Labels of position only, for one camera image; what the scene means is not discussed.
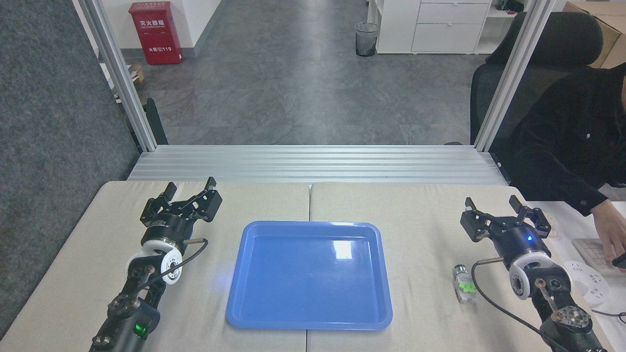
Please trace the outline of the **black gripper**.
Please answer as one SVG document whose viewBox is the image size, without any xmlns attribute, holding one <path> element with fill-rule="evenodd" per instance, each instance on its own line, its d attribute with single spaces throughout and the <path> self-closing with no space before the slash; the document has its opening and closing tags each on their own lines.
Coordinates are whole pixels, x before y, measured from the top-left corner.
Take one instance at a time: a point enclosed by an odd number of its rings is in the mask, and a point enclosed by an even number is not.
<svg viewBox="0 0 626 352">
<path fill-rule="evenodd" d="M 176 185 L 169 182 L 165 191 L 157 198 L 148 199 L 144 207 L 140 220 L 147 230 L 141 239 L 141 244 L 151 240 L 167 240 L 182 244 L 183 241 L 191 238 L 196 220 L 212 222 L 222 203 L 221 195 L 215 189 L 216 185 L 216 180 L 211 176 L 203 191 L 186 201 L 178 202 L 178 216 L 161 212 L 170 209 L 170 201 L 177 191 Z"/>
<path fill-rule="evenodd" d="M 472 242 L 491 239 L 505 265 L 511 265 L 521 256 L 532 252 L 543 252 L 550 258 L 551 252 L 542 239 L 548 238 L 552 226 L 543 211 L 522 204 L 515 195 L 510 196 L 508 202 L 517 213 L 515 227 L 505 230 L 504 217 L 481 212 L 476 209 L 471 198 L 465 200 L 466 210 L 461 214 L 460 224 Z M 523 225 L 526 218 L 535 227 Z"/>
</svg>

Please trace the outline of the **person's hand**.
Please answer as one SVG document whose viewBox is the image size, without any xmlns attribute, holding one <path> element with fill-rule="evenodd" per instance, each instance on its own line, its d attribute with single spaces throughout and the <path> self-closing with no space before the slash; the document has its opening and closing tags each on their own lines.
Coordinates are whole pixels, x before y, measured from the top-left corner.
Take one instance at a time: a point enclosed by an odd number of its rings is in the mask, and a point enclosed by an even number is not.
<svg viewBox="0 0 626 352">
<path fill-rule="evenodd" d="M 626 220 L 608 199 L 593 207 L 591 214 L 603 246 L 604 260 L 611 263 L 625 253 Z"/>
</svg>

